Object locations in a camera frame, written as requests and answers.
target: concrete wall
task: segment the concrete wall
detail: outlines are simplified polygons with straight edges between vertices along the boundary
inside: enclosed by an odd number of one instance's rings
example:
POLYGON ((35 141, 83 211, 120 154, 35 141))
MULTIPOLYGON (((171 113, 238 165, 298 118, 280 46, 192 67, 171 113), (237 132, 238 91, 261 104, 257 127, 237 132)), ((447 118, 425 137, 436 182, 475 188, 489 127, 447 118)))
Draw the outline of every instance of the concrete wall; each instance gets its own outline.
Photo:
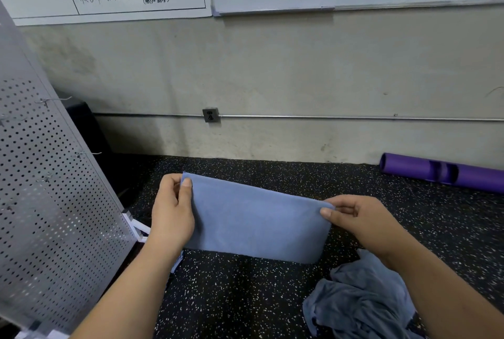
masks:
MULTIPOLYGON (((503 24, 503 7, 466 7, 21 29, 53 86, 95 112, 504 118, 503 24)), ((376 164, 391 151, 504 169, 504 123, 99 122, 119 152, 376 164)))

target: pegboard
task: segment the pegboard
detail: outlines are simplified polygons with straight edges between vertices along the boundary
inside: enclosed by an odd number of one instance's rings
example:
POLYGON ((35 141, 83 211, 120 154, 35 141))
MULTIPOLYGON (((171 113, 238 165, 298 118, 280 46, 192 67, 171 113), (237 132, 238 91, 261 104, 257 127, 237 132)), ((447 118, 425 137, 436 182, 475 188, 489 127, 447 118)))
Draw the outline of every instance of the pegboard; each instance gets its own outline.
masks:
POLYGON ((136 239, 60 101, 44 101, 57 96, 6 16, 0 8, 0 315, 71 333, 136 239))

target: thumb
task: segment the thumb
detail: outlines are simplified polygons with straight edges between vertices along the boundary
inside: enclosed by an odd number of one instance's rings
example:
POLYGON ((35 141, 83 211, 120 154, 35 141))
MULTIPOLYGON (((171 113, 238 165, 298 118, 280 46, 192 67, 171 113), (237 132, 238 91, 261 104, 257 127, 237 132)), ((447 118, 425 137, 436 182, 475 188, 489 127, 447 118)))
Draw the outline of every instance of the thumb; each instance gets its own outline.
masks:
POLYGON ((353 233, 353 228, 355 226, 355 217, 353 215, 347 215, 337 210, 329 209, 328 207, 323 207, 322 209, 320 209, 320 214, 327 221, 331 221, 331 223, 333 223, 334 225, 339 226, 340 228, 344 228, 350 233, 353 233))
POLYGON ((184 208, 191 210, 191 197, 192 197, 192 181, 189 177, 186 177, 184 181, 180 184, 180 190, 178 191, 178 204, 184 208))

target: black speckled floor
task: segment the black speckled floor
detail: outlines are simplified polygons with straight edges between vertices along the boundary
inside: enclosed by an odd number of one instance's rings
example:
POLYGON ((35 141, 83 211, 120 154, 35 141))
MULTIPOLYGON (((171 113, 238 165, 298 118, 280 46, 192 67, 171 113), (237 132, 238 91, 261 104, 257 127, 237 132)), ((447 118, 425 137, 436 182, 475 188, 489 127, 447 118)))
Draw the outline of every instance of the black speckled floor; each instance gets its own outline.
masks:
MULTIPOLYGON (((421 243, 504 312, 504 197, 382 175, 377 166, 118 155, 130 189, 121 200, 150 225, 161 177, 188 171, 298 196, 377 197, 421 243)), ((315 265, 186 250, 170 278, 155 338, 308 338, 301 304, 358 243, 333 227, 315 265)), ((324 331, 321 337, 332 337, 324 331)))

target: electrical outlet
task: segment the electrical outlet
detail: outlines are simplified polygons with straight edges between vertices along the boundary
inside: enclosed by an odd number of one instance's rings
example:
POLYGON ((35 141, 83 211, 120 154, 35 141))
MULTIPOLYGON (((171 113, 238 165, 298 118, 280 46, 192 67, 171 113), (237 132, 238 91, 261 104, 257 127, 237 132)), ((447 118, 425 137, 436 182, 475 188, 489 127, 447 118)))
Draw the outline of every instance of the electrical outlet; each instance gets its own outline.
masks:
POLYGON ((218 122, 220 122, 219 110, 217 108, 203 109, 203 117, 205 118, 205 123, 218 123, 218 122))

